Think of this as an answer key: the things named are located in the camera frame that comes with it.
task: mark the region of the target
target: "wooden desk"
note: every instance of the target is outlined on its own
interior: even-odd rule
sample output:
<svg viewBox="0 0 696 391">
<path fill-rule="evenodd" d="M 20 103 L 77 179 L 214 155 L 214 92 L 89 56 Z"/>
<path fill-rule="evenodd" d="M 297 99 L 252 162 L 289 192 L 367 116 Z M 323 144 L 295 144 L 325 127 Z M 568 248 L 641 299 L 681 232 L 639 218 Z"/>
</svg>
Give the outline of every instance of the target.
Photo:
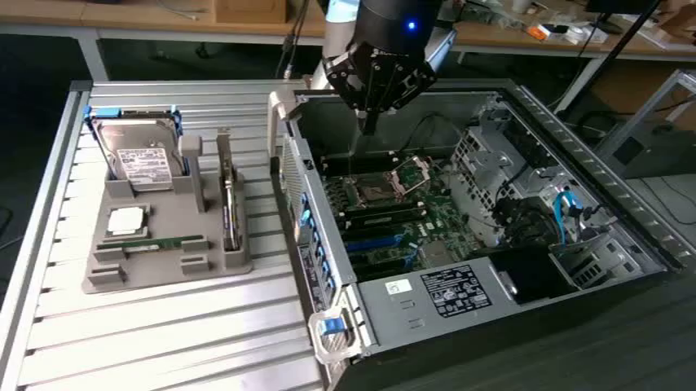
<svg viewBox="0 0 696 391">
<path fill-rule="evenodd" d="M 310 0 L 306 23 L 299 40 L 301 45 L 322 45 L 325 17 L 317 2 Z M 565 0 L 540 0 L 553 9 L 572 7 Z M 297 9 L 301 0 L 290 0 Z M 182 8 L 206 7 L 212 9 L 212 0 L 167 0 L 167 4 Z M 194 42 L 239 42 L 281 44 L 290 31 L 295 15 L 282 24 L 216 23 L 211 13 L 198 14 L 199 20 L 190 20 L 166 11 L 156 0 L 124 0 L 119 5 L 106 5 L 84 0 L 0 0 L 0 33 L 27 35 L 56 35 L 79 41 L 84 60 L 96 81 L 107 80 L 99 39 L 142 39 Z M 460 23 L 457 42 L 453 47 L 462 55 L 466 52 L 577 56 L 580 46 L 564 41 L 540 42 L 526 33 L 501 29 L 497 25 Z M 590 44 L 582 57 L 589 58 L 576 84 L 558 108 L 576 96 L 586 80 L 597 70 L 618 37 L 609 37 L 601 44 Z M 621 59 L 659 61 L 696 61 L 693 52 L 667 51 L 645 38 L 636 37 L 620 55 Z"/>
</svg>

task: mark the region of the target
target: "green ram module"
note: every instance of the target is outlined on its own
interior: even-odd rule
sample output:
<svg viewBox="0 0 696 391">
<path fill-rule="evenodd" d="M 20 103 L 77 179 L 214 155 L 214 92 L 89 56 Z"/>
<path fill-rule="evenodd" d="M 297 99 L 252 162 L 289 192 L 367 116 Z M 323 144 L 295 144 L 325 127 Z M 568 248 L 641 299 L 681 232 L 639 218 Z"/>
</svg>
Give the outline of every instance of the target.
<svg viewBox="0 0 696 391">
<path fill-rule="evenodd" d="M 202 239 L 203 235 L 188 235 L 174 238 L 130 240 L 127 242 L 97 244 L 96 249 L 123 248 L 124 253 L 144 253 L 147 251 L 174 250 L 182 248 L 182 242 L 186 240 Z"/>
</svg>

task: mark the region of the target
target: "slatted metal table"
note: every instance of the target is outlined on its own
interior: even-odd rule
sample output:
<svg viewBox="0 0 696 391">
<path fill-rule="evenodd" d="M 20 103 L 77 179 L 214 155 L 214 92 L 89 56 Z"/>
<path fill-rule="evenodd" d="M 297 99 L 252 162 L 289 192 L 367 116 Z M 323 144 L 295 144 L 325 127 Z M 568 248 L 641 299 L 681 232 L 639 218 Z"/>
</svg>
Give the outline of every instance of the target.
<svg viewBox="0 0 696 391">
<path fill-rule="evenodd" d="M 267 95 L 281 81 L 111 82 L 73 90 L 0 314 L 3 391 L 322 389 L 272 196 Z M 231 128 L 247 179 L 247 275 L 85 295 L 84 263 L 106 163 L 81 110 L 167 109 L 203 138 Z"/>
</svg>

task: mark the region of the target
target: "sticker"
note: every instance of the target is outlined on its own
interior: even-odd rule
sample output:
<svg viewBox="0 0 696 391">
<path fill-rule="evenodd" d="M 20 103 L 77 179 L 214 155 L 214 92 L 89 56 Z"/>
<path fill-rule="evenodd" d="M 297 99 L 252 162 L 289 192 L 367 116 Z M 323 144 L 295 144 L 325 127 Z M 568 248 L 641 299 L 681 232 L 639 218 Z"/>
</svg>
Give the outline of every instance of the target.
<svg viewBox="0 0 696 391">
<path fill-rule="evenodd" d="M 409 292 L 411 288 L 411 283 L 409 283 L 407 279 L 399 279 L 397 281 L 389 281 L 383 283 L 383 286 L 387 288 L 387 293 L 390 295 L 395 295 L 397 293 Z"/>
<path fill-rule="evenodd" d="M 120 166 L 131 184 L 143 185 L 172 181 L 164 148 L 120 149 Z"/>
<path fill-rule="evenodd" d="M 469 265 L 421 275 L 421 279 L 443 318 L 493 305 Z"/>
</svg>

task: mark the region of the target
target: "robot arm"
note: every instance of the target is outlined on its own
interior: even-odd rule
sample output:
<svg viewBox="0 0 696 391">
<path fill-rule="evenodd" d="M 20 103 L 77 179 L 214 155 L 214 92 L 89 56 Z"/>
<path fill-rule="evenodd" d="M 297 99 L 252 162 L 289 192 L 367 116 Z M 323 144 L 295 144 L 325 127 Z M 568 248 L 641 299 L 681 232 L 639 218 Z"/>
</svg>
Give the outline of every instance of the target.
<svg viewBox="0 0 696 391">
<path fill-rule="evenodd" d="M 437 20 L 442 0 L 355 3 L 331 0 L 322 67 L 327 82 L 358 114 L 361 132 L 373 134 L 379 114 L 402 108 L 435 82 L 434 68 L 453 44 L 454 30 L 452 22 Z M 342 52 L 341 39 L 331 34 L 353 28 L 355 7 L 353 37 Z"/>
</svg>

